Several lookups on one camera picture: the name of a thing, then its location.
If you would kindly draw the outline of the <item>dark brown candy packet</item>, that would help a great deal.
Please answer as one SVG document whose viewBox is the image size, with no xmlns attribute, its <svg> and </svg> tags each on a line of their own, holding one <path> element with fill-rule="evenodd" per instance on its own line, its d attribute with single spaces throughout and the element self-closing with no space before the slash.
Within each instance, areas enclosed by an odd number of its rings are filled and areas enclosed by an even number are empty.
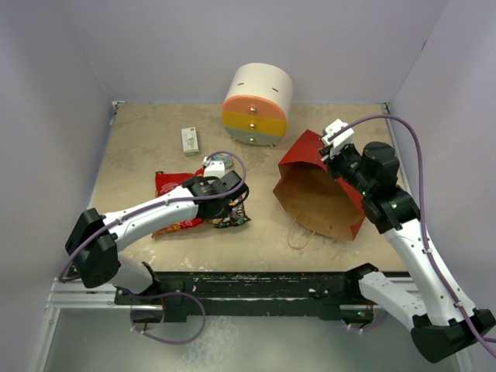
<svg viewBox="0 0 496 372">
<path fill-rule="evenodd" d="M 241 226 L 250 221 L 251 218 L 246 214 L 244 204 L 241 203 L 239 205 L 233 206 L 229 210 L 229 214 L 227 217 L 213 219 L 211 221 L 211 224 L 216 229 L 225 229 L 229 227 Z"/>
</svg>

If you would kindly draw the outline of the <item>red candy snack bag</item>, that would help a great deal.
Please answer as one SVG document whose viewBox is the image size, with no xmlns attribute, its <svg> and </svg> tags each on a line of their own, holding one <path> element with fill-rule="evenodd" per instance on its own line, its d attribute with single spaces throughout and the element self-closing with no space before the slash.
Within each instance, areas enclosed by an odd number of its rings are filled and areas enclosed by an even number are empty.
<svg viewBox="0 0 496 372">
<path fill-rule="evenodd" d="M 194 174 L 191 173 L 176 173 L 169 174 L 161 170 L 155 173 L 155 187 L 156 187 L 156 197 L 160 197 L 172 191 L 177 186 L 183 184 L 187 179 L 193 176 L 202 176 L 204 171 L 202 169 L 197 170 Z M 194 218 L 185 220 L 182 222 L 176 222 L 174 224 L 168 225 L 152 233 L 151 237 L 157 239 L 159 236 L 168 233 L 175 233 L 181 230 L 192 229 L 204 222 L 203 219 Z"/>
</svg>

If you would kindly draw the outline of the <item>red brown paper bag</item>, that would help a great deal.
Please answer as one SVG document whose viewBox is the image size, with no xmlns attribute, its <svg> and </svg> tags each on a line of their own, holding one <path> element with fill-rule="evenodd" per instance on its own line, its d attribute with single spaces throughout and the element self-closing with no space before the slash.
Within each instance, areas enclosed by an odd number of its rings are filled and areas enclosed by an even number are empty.
<svg viewBox="0 0 496 372">
<path fill-rule="evenodd" d="M 273 193 L 295 222 L 319 235 L 353 241 L 365 219 L 363 197 L 343 179 L 332 179 L 321 148 L 319 135 L 305 130 L 279 161 Z"/>
</svg>

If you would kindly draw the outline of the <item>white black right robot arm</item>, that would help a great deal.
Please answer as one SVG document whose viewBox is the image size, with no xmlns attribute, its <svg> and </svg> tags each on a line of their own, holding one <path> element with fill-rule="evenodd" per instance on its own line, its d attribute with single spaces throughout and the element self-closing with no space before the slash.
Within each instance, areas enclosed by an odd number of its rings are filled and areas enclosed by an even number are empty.
<svg viewBox="0 0 496 372">
<path fill-rule="evenodd" d="M 419 292 L 415 297 L 395 287 L 367 264 L 345 283 L 346 297 L 353 303 L 369 299 L 382 306 L 405 326 L 431 363 L 474 343 L 486 346 L 484 336 L 494 328 L 495 317 L 477 308 L 443 263 L 414 198 L 398 185 L 400 162 L 393 147 L 372 142 L 358 152 L 352 143 L 325 143 L 319 152 L 332 178 L 361 194 L 367 219 L 398 253 Z"/>
</svg>

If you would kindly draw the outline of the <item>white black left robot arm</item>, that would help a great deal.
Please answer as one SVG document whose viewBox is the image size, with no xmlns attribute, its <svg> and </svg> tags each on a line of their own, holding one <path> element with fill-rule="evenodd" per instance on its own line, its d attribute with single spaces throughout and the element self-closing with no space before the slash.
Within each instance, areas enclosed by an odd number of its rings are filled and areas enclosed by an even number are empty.
<svg viewBox="0 0 496 372">
<path fill-rule="evenodd" d="M 249 187 L 234 170 L 221 178 L 191 177 L 164 195 L 118 212 L 81 213 L 66 242 L 70 264 L 86 288 L 111 284 L 133 293 L 143 304 L 157 300 L 158 278 L 148 263 L 123 250 L 163 227 L 195 218 L 219 219 Z"/>
</svg>

